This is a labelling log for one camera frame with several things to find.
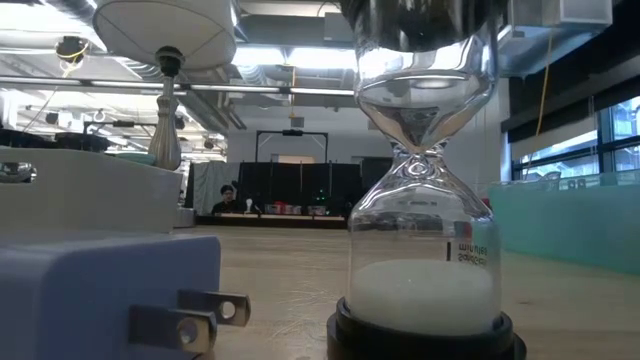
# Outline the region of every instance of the yellow cable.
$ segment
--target yellow cable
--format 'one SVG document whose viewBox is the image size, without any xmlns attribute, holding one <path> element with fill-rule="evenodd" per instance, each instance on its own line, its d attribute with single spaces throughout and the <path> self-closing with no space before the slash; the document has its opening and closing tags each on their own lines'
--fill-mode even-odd
<svg viewBox="0 0 640 360">
<path fill-rule="evenodd" d="M 549 31 L 549 45 L 547 48 L 547 64 L 545 66 L 545 70 L 544 70 L 544 81 L 542 83 L 542 96 L 540 99 L 540 113 L 538 114 L 538 127 L 536 128 L 536 135 L 535 138 L 538 138 L 538 136 L 540 135 L 540 130 L 542 129 L 542 119 L 544 118 L 544 105 L 547 99 L 547 87 L 549 85 L 549 70 L 551 68 L 551 55 L 552 53 L 552 49 L 553 49 L 553 30 L 554 28 L 552 27 L 551 30 Z M 529 164 L 527 165 L 527 170 L 525 172 L 525 175 L 523 177 L 523 180 L 527 179 L 527 175 L 529 175 L 529 168 L 531 167 L 531 162 L 533 161 L 533 154 L 531 154 L 529 156 Z"/>
<path fill-rule="evenodd" d="M 82 50 L 78 51 L 75 54 L 71 54 L 71 55 L 60 55 L 60 54 L 57 54 L 57 55 L 58 55 L 59 58 L 62 58 L 62 59 L 73 59 L 73 58 L 76 58 L 76 57 L 82 55 L 87 50 L 88 47 L 89 47 L 89 43 L 87 42 L 86 44 L 84 44 L 84 48 L 82 48 Z"/>
</svg>

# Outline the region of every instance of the desk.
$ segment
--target desk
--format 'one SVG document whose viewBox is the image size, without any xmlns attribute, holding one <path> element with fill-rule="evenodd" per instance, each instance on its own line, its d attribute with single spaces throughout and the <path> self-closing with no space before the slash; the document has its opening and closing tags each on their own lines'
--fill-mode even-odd
<svg viewBox="0 0 640 360">
<path fill-rule="evenodd" d="M 346 231 L 182 232 L 218 235 L 221 289 L 252 300 L 249 326 L 221 327 L 215 357 L 201 360 L 325 359 L 325 323 L 347 286 Z M 528 360 L 640 359 L 640 277 L 508 253 L 503 310 L 527 342 Z"/>
<path fill-rule="evenodd" d="M 198 216 L 198 225 L 275 227 L 303 229 L 346 229 L 347 221 L 338 216 L 219 214 Z"/>
</svg>

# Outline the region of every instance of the metal prong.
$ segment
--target metal prong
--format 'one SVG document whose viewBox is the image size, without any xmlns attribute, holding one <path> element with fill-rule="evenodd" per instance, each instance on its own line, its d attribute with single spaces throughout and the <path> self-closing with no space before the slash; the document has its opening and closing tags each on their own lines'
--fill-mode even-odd
<svg viewBox="0 0 640 360">
<path fill-rule="evenodd" d="M 233 305 L 234 311 L 227 313 L 224 306 Z M 178 307 L 195 311 L 210 311 L 216 315 L 218 324 L 246 326 L 251 317 L 251 302 L 247 295 L 222 294 L 217 292 L 179 290 Z"/>
<path fill-rule="evenodd" d="M 204 354 L 216 341 L 211 312 L 133 305 L 129 308 L 129 343 Z"/>
</svg>

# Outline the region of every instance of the person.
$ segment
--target person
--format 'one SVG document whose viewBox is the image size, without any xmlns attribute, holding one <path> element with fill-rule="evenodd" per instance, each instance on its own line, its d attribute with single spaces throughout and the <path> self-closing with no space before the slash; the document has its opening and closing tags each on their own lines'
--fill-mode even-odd
<svg viewBox="0 0 640 360">
<path fill-rule="evenodd" d="M 215 204 L 212 214 L 232 213 L 238 211 L 238 204 L 235 199 L 235 191 L 233 186 L 224 185 L 220 188 L 220 195 L 222 195 L 222 201 Z"/>
</svg>

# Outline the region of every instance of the glass window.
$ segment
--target glass window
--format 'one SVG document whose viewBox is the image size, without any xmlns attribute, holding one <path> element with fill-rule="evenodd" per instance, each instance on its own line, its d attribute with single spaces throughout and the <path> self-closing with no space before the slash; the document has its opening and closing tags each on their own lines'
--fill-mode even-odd
<svg viewBox="0 0 640 360">
<path fill-rule="evenodd" d="M 538 180 L 551 172 L 559 172 L 562 178 L 593 175 L 600 172 L 598 156 L 584 156 L 522 170 L 524 180 Z"/>
<path fill-rule="evenodd" d="M 592 146 L 596 146 L 598 144 L 598 132 L 596 130 L 589 131 L 586 134 L 582 134 L 571 138 L 569 140 L 563 141 L 561 143 L 549 146 L 548 148 L 542 149 L 540 151 L 536 151 L 531 155 L 531 161 L 544 159 L 550 156 L 566 154 L 571 151 L 580 150 Z M 525 155 L 520 158 L 521 164 L 526 164 L 529 162 L 529 155 Z"/>
<path fill-rule="evenodd" d="M 616 171 L 640 169 L 640 146 L 616 151 Z"/>
<path fill-rule="evenodd" d="M 613 139 L 621 140 L 639 135 L 640 96 L 611 107 Z"/>
</svg>

